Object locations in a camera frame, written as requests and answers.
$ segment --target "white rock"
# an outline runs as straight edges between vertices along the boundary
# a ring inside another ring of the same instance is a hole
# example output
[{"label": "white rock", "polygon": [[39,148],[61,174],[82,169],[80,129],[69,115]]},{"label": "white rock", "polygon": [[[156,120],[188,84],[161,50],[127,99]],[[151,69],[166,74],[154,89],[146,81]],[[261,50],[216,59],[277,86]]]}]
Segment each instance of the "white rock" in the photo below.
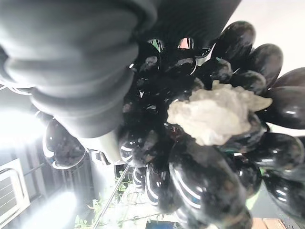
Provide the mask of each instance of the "white rock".
[{"label": "white rock", "polygon": [[268,107],[271,99],[230,84],[213,82],[213,90],[194,91],[189,101],[173,102],[167,122],[179,124],[201,146],[224,145],[233,135],[248,131],[248,111]]},{"label": "white rock", "polygon": [[232,87],[230,84],[219,83],[219,80],[213,81],[212,90],[219,90],[223,88],[235,91],[238,94],[239,99],[244,101],[247,104],[248,109],[253,112],[263,110],[272,103],[272,99],[255,95],[254,92],[247,91],[241,86]]}]

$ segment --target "white wall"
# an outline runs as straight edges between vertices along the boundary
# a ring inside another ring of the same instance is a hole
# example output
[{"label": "white wall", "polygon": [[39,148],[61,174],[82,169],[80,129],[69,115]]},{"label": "white wall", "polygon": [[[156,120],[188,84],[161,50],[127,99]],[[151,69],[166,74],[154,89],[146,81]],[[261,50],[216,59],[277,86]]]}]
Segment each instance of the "white wall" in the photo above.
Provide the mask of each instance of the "white wall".
[{"label": "white wall", "polygon": [[[256,29],[255,47],[264,43],[278,45],[284,53],[280,76],[305,67],[305,0],[242,0],[228,24],[248,21]],[[294,136],[304,130],[291,130],[272,125],[272,130]]]}]

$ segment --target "white object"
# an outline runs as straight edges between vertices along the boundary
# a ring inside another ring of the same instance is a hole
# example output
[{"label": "white object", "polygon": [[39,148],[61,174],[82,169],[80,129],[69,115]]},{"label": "white object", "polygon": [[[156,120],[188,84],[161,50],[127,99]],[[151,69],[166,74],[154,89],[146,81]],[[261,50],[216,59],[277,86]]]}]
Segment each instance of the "white object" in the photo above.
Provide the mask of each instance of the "white object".
[{"label": "white object", "polygon": [[199,89],[189,101],[170,104],[167,122],[179,124],[201,146],[221,146],[250,129],[249,110],[265,109],[271,102],[241,87],[214,81],[212,91]]},{"label": "white object", "polygon": [[0,166],[0,229],[16,218],[29,205],[29,194],[25,185],[20,160],[16,159]]}]

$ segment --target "wooden surface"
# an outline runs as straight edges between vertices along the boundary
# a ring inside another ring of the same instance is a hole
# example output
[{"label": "wooden surface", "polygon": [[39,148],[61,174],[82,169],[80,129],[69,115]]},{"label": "wooden surface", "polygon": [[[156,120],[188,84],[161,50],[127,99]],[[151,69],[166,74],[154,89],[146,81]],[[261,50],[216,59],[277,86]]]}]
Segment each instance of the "wooden surface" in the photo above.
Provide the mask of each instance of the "wooden surface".
[{"label": "wooden surface", "polygon": [[279,219],[253,218],[252,229],[286,229]]}]

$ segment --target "vent grille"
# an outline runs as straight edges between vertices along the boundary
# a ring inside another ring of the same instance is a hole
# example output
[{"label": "vent grille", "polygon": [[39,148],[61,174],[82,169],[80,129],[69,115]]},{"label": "vent grille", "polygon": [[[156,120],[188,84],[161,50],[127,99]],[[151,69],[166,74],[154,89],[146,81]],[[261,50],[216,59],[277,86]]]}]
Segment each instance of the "vent grille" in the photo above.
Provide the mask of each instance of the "vent grille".
[{"label": "vent grille", "polygon": [[29,205],[20,160],[0,166],[0,229]]}]

